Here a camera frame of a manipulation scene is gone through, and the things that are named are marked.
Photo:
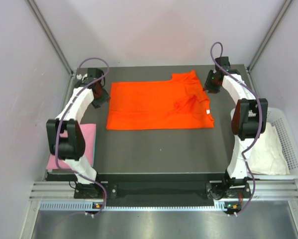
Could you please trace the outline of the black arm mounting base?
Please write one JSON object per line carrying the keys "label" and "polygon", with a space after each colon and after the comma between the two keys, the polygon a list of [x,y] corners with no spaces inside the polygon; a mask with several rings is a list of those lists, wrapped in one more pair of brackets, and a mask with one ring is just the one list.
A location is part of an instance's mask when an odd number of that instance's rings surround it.
{"label": "black arm mounting base", "polygon": [[95,182],[78,182],[74,174],[51,174],[47,182],[67,182],[74,186],[76,199],[107,199],[136,196],[150,201],[183,196],[202,200],[246,199],[251,196],[247,178],[230,179],[226,173],[142,173],[100,174]]}

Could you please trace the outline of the orange t-shirt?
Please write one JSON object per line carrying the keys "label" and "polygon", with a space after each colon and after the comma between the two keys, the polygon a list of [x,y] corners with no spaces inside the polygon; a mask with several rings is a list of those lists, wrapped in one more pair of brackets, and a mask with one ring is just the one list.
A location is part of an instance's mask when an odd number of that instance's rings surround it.
{"label": "orange t-shirt", "polygon": [[214,128],[214,119],[194,70],[165,81],[112,83],[107,130],[197,128]]}

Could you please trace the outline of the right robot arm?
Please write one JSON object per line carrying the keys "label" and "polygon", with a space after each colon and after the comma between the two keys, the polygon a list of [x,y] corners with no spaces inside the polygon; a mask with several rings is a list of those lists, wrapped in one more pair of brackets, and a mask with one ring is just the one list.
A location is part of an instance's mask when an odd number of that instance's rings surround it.
{"label": "right robot arm", "polygon": [[248,160],[252,148],[266,129],[268,101],[258,98],[244,83],[239,72],[232,69],[227,56],[215,59],[215,69],[209,71],[204,88],[216,94],[225,89],[235,103],[231,111],[231,130],[234,134],[234,149],[231,162],[221,183],[210,185],[210,196],[236,197],[247,193],[250,175]]}

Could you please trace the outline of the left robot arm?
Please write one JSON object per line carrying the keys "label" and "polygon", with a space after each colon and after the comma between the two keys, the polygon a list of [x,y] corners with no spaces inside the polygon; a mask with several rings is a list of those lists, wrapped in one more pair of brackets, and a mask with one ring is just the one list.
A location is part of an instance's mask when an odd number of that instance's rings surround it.
{"label": "left robot arm", "polygon": [[89,68],[86,74],[80,75],[64,109],[46,123],[49,150],[56,167],[73,172],[77,178],[77,190],[94,198],[99,195],[106,198],[107,192],[97,181],[98,173],[85,155],[86,141],[80,123],[88,106],[103,96],[101,82],[105,81],[107,74],[108,71]]}

